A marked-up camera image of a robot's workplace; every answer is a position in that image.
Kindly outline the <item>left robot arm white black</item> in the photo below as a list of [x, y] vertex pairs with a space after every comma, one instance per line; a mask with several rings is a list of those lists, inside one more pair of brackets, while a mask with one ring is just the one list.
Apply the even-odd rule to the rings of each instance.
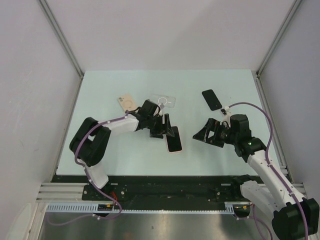
[[159, 104], [147, 99], [142, 106], [126, 110], [124, 116], [99, 122], [87, 117], [72, 138], [69, 149], [74, 161], [84, 168], [89, 183], [93, 185], [93, 194], [100, 200], [110, 196], [107, 176], [101, 163], [111, 137], [124, 133], [148, 129], [151, 138], [175, 137], [170, 117], [162, 113]]

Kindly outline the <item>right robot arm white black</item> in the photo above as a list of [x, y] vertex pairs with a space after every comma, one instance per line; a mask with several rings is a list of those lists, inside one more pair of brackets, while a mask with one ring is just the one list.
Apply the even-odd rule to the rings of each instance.
[[234, 146], [236, 155], [258, 174], [265, 188], [243, 175], [234, 180], [230, 194], [237, 201], [248, 199], [264, 212], [280, 240], [308, 239], [318, 232], [319, 204], [313, 198], [307, 199], [267, 158], [267, 147], [252, 136], [245, 114], [226, 115], [222, 121], [209, 118], [193, 139], [220, 148], [225, 144]]

